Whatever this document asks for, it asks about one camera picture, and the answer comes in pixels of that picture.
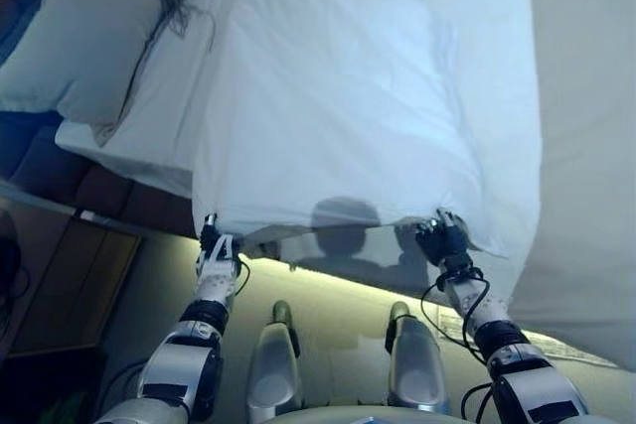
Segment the dark robot left hand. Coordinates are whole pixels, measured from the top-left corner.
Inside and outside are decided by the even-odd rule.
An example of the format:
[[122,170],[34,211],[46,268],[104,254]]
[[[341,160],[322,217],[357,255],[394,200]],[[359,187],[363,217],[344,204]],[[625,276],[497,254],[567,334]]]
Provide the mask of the dark robot left hand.
[[219,215],[214,212],[204,219],[200,234],[201,254],[205,260],[233,260],[239,253],[239,236],[221,233],[217,229],[218,217]]

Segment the dark robot right hand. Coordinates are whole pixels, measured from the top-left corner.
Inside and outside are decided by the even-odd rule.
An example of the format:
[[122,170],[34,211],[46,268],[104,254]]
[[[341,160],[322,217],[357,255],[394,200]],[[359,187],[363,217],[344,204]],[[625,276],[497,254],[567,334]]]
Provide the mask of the dark robot right hand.
[[469,239],[463,220],[455,213],[438,209],[436,216],[415,227],[415,241],[433,266],[466,266],[470,261]]

